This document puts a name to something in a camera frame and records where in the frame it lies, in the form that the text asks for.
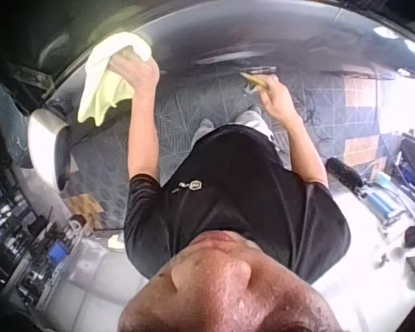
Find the yellow microfiber towel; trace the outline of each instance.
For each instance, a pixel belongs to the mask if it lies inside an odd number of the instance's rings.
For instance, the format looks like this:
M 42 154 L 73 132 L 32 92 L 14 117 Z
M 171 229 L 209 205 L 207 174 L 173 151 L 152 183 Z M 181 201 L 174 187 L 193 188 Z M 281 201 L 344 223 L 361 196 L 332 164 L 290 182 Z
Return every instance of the yellow microfiber towel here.
M 111 57 L 126 46 L 132 46 L 133 51 L 143 61 L 151 57 L 149 45 L 133 33 L 117 33 L 99 43 L 92 50 L 84 67 L 86 82 L 78 109 L 78 122 L 94 118 L 95 125 L 99 127 L 109 107 L 115 107 L 119 101 L 132 98 L 132 86 L 107 68 Z

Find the nose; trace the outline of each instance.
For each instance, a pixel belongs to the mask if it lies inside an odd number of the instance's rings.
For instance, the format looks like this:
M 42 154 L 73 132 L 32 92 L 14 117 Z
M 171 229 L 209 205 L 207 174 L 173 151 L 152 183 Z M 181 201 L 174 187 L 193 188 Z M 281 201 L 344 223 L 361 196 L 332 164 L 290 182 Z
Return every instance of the nose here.
M 251 267 L 217 249 L 193 254 L 172 269 L 177 293 L 215 297 L 222 294 L 239 296 L 246 291 Z

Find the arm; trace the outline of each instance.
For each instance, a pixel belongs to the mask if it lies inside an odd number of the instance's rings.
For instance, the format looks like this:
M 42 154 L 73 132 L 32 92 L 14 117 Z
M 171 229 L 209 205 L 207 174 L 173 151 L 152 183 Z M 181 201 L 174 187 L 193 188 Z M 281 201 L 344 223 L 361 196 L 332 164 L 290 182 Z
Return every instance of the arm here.
M 134 89 L 129 125 L 129 179 L 147 174 L 158 181 L 158 136 L 154 122 L 155 92 L 160 71 L 154 59 L 142 61 L 132 50 L 115 55 L 109 69 Z
M 269 89 L 260 89 L 261 101 L 266 110 L 286 128 L 290 145 L 292 170 L 305 182 L 318 182 L 329 187 L 326 170 L 303 120 L 293 105 L 292 97 L 285 85 L 273 76 L 257 75 L 268 84 Z

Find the black t-shirt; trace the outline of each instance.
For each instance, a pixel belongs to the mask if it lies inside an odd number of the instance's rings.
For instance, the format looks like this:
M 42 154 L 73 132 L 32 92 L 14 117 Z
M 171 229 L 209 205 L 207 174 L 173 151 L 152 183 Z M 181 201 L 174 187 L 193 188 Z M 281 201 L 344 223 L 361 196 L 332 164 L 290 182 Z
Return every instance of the black t-shirt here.
M 284 169 L 265 135 L 236 124 L 200 139 L 163 187 L 134 176 L 127 206 L 126 252 L 147 278 L 207 230 L 239 233 L 309 283 L 350 244 L 325 186 Z

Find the garage floor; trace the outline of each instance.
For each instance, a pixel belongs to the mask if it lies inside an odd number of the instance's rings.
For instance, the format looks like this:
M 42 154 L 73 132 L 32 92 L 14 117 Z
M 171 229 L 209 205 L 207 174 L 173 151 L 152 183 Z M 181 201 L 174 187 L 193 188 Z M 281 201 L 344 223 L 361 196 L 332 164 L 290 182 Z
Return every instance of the garage floor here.
M 323 160 L 337 156 L 360 171 L 373 160 L 384 167 L 388 154 L 385 146 L 394 149 L 397 143 L 391 131 L 380 132 L 377 120 L 377 100 L 381 100 L 387 86 L 375 80 L 305 73 L 292 67 L 281 67 L 277 74 L 289 88 Z M 245 85 L 238 74 L 186 86 L 163 80 L 156 105 L 162 184 L 190 151 L 192 135 L 203 118 L 221 126 L 251 104 L 259 104 L 258 95 L 244 94 Z M 290 167 L 286 131 L 267 113 L 263 117 L 281 147 L 280 157 Z M 71 213 L 85 215 L 94 228 L 122 226 L 128 183 L 128 129 L 129 115 L 73 148 L 74 172 L 61 197 Z M 333 179 L 330 186 L 332 192 L 340 188 Z

